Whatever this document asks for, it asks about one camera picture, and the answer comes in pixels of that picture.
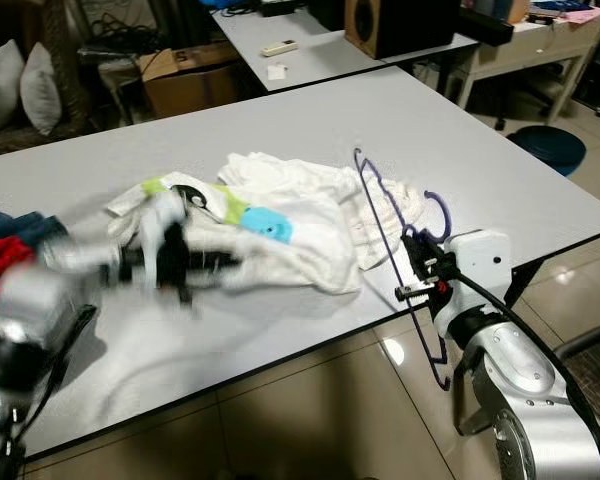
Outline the dark wicker sofa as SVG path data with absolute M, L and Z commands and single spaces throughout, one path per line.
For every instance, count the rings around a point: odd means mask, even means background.
M 20 96 L 15 114 L 0 129 L 0 155 L 48 143 L 71 140 L 91 131 L 90 93 L 82 87 L 75 33 L 68 19 L 67 0 L 0 0 L 0 46 L 13 40 L 26 63 L 31 47 L 41 44 L 49 51 L 61 97 L 59 124 L 43 136 L 26 118 Z

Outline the grey pillow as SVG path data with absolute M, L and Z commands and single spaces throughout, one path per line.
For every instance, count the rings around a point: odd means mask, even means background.
M 25 60 L 15 41 L 0 46 L 0 129 L 6 127 L 18 106 L 20 77 Z
M 26 118 L 43 136 L 50 136 L 61 123 L 63 108 L 56 69 L 49 51 L 41 44 L 32 46 L 27 56 L 20 77 L 20 100 Z

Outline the black soundbar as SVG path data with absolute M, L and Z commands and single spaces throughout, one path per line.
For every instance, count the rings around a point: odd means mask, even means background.
M 456 32 L 473 38 L 480 44 L 497 47 L 509 44 L 514 27 L 505 20 L 474 12 L 469 8 L 461 8 L 457 14 Z

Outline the dark blue round stool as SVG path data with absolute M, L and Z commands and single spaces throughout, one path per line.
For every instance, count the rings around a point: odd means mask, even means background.
M 579 137 L 552 125 L 527 125 L 506 138 L 562 177 L 573 174 L 587 155 L 587 146 Z

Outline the white monster print shirt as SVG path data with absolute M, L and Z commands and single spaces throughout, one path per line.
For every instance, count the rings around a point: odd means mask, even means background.
M 186 275 L 196 287 L 244 291 L 313 287 L 326 294 L 360 289 L 358 252 L 338 200 L 327 193 L 265 191 L 209 183 L 172 172 L 126 189 L 104 206 L 108 237 L 118 244 L 139 236 L 139 211 L 162 189 L 184 201 L 182 233 L 191 250 L 226 252 L 227 264 Z

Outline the purple plastic hanger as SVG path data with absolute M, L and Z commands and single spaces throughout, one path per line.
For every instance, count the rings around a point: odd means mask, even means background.
M 405 221 L 404 216 L 401 214 L 401 207 L 396 204 L 396 198 L 392 196 L 392 193 L 388 191 L 387 187 L 384 186 L 383 177 L 381 172 L 379 172 L 376 165 L 370 161 L 369 157 L 365 156 L 364 152 L 361 151 L 360 146 L 355 146 L 352 148 L 352 161 L 354 161 L 354 165 L 356 168 L 356 177 L 361 182 L 361 191 L 363 191 L 364 196 L 367 197 L 367 204 L 372 210 L 372 219 L 374 223 L 376 223 L 376 228 L 379 233 L 379 237 L 381 237 L 381 243 L 384 246 L 384 251 L 386 251 L 386 259 L 390 261 L 391 268 L 393 269 L 393 273 L 395 273 L 395 279 L 399 282 L 399 287 L 405 287 L 404 280 L 401 278 L 401 270 L 399 269 L 399 265 L 396 264 L 395 256 L 393 256 L 393 250 L 390 247 L 390 237 L 387 236 L 386 230 L 384 230 L 384 224 L 381 220 L 381 215 L 379 215 L 379 210 L 376 206 L 376 201 L 373 200 L 372 195 L 370 195 L 370 187 L 368 184 L 367 175 L 365 172 L 370 170 L 370 173 L 374 175 L 376 178 L 376 183 L 378 184 L 379 189 L 383 192 L 384 198 L 390 205 L 393 207 L 393 212 L 395 212 L 395 216 L 397 220 L 399 220 L 399 225 L 402 228 L 402 233 L 408 234 L 410 236 L 411 232 L 414 230 L 414 225 L 410 223 L 410 221 Z M 425 198 L 432 198 L 433 201 L 437 202 L 438 207 L 442 212 L 443 219 L 443 229 L 440 236 L 434 236 L 427 228 L 420 230 L 420 233 L 424 233 L 425 237 L 431 237 L 433 241 L 445 241 L 452 234 L 452 227 L 454 227 L 454 220 L 452 220 L 452 214 L 450 212 L 450 207 L 447 206 L 446 202 L 443 201 L 443 198 L 440 195 L 437 195 L 436 192 L 428 191 L 425 189 L 423 192 L 423 196 Z M 418 307 L 411 305 L 409 300 L 405 300 L 406 305 L 408 305 L 408 314 L 410 315 L 411 324 L 413 324 L 416 337 L 420 342 L 420 346 L 422 346 L 423 352 L 425 353 L 425 360 L 429 362 L 429 371 L 433 376 L 434 381 L 436 381 L 438 387 L 440 387 L 443 392 L 447 392 L 450 390 L 452 385 L 452 378 L 448 375 L 440 375 L 436 369 L 437 366 L 445 366 L 448 362 L 448 355 L 445 348 L 445 339 L 441 337 L 441 335 L 437 335 L 437 342 L 440 343 L 441 356 L 433 356 L 431 352 L 431 346 L 429 346 L 428 339 L 425 338 L 425 333 L 420 325 L 419 317 L 416 316 L 416 311 L 418 311 Z

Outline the pink paper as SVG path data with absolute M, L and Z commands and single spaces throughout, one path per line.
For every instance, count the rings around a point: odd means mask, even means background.
M 560 18 L 565 20 L 566 23 L 573 24 L 573 26 L 583 26 L 583 24 L 592 22 L 592 20 L 600 19 L 600 8 L 566 12 L 561 14 Z

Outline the brown plaid seat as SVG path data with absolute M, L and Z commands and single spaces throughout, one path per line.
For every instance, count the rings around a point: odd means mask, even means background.
M 569 367 L 600 422 L 600 326 L 562 344 L 555 353 Z

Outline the white remote control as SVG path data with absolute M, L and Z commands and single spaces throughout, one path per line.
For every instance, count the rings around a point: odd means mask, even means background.
M 272 58 L 272 56 L 281 55 L 283 52 L 296 50 L 297 47 L 299 47 L 299 44 L 294 40 L 274 42 L 274 44 L 268 44 L 262 47 L 260 55 L 264 56 L 264 58 Z

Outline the wooden black speaker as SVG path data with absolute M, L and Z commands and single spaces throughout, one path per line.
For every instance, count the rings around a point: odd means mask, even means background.
M 461 0 L 346 0 L 345 38 L 372 59 L 454 41 Z

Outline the white cloth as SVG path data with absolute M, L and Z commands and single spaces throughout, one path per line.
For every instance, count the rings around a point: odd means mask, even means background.
M 396 180 L 384 180 L 384 187 L 379 188 L 374 174 L 364 172 L 363 177 L 372 188 L 370 196 L 374 201 L 373 205 L 369 205 L 367 192 L 350 166 L 327 166 L 251 152 L 248 155 L 228 155 L 227 164 L 218 170 L 217 177 L 226 186 L 244 187 L 250 191 L 333 198 L 345 216 L 358 265 L 363 270 L 381 264 L 387 256 L 378 225 L 390 236 L 393 250 L 400 246 L 402 223 L 397 220 L 396 211 L 384 196 L 386 193 L 391 193 L 405 223 L 414 223 L 425 211 L 425 197 L 420 189 Z

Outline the white desk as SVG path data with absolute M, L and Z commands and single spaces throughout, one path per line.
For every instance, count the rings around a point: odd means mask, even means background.
M 562 76 L 562 88 L 544 114 L 544 124 L 551 124 L 559 118 L 562 108 L 573 95 L 576 82 L 598 42 L 600 15 L 585 23 L 557 19 L 551 26 L 530 22 L 515 24 L 510 42 L 500 46 L 479 42 L 468 58 L 457 63 L 456 74 L 460 79 L 460 87 L 456 105 L 465 108 L 474 83 L 482 79 L 556 61 L 568 61 L 568 68 Z

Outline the grey metal table leg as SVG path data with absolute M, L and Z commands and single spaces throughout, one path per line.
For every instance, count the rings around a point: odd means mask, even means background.
M 456 375 L 452 385 L 454 426 L 460 436 L 474 436 L 491 429 L 500 412 L 506 410 L 504 393 L 486 372 Z

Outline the open cardboard box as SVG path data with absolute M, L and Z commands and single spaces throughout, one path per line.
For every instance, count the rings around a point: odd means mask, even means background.
M 159 118 L 195 113 L 242 99 L 245 63 L 230 42 L 164 49 L 137 59 L 149 104 Z

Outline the blue jeans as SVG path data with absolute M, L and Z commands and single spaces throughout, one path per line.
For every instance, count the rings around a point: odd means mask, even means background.
M 12 216 L 0 211 L 0 239 L 16 237 L 31 250 L 36 250 L 45 239 L 66 234 L 67 229 L 56 216 L 44 216 L 41 212 Z

